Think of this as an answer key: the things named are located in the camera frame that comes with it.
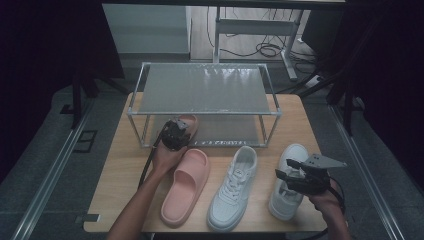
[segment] hand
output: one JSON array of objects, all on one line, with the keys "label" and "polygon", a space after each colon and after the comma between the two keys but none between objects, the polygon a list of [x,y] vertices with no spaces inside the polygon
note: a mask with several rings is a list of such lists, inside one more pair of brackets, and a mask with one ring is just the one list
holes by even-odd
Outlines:
[{"label": "hand", "polygon": [[[336,182],[331,179],[330,183],[331,187],[337,191]],[[325,221],[343,216],[339,201],[330,191],[327,190],[322,194],[305,196],[309,197],[309,200],[321,211]]]},{"label": "hand", "polygon": [[171,168],[178,165],[186,151],[187,146],[179,151],[171,151],[160,141],[152,161],[153,171],[160,176],[165,175]]}]

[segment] table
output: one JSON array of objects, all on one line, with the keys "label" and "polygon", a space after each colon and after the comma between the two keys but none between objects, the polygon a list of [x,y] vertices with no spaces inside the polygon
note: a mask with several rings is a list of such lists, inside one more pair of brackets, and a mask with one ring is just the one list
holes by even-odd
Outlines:
[{"label": "table", "polygon": [[[273,103],[272,95],[267,95]],[[136,192],[139,178],[150,153],[148,148],[140,148],[126,115],[131,95],[123,109],[104,169],[94,193],[88,214],[99,214],[96,222],[85,222],[88,232],[107,232],[119,213]],[[268,201],[275,184],[274,169],[284,149],[292,143],[304,145],[310,154],[320,153],[315,136],[300,98],[296,95],[277,95],[283,116],[276,127],[274,137],[268,148],[256,148],[258,170],[255,177],[248,206],[240,224],[233,232],[290,232],[321,231],[326,224],[321,213],[312,203],[304,199],[296,216],[288,222],[273,217],[268,211]],[[209,204],[221,186],[226,169],[238,148],[201,148],[211,161],[208,182],[187,222],[176,229],[167,227],[160,220],[160,208],[172,184],[172,173],[162,181],[147,221],[144,232],[209,232],[206,214]]]}]

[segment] shelf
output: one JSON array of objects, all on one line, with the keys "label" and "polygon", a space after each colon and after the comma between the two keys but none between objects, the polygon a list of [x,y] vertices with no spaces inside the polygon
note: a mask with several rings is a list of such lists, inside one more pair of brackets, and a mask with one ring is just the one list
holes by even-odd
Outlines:
[{"label": "shelf", "polygon": [[167,120],[184,114],[199,119],[192,146],[266,147],[282,112],[274,93],[270,104],[264,82],[272,89],[264,64],[144,63],[128,117],[141,147],[151,146]]}]

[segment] white shoe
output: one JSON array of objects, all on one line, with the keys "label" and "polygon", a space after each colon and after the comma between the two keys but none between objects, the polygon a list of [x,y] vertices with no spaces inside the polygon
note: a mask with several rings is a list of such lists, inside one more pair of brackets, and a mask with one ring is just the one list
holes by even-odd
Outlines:
[{"label": "white shoe", "polygon": [[217,232],[233,230],[247,207],[256,174],[256,151],[241,147],[228,168],[224,183],[216,192],[208,211],[208,225]]},{"label": "white shoe", "polygon": [[[284,150],[280,158],[278,169],[285,172],[290,177],[304,176],[302,170],[294,169],[287,165],[287,159],[304,162],[309,158],[308,151],[300,144],[291,144]],[[289,190],[285,181],[277,178],[274,191],[269,201],[268,209],[272,215],[280,220],[290,220],[295,214],[303,194]]]}]

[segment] wall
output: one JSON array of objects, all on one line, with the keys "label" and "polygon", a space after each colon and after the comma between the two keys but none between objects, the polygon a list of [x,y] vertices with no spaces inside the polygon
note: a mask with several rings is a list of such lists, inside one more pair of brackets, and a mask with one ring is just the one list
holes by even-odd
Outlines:
[{"label": "wall", "polygon": [[190,8],[103,4],[119,54],[190,52]]}]

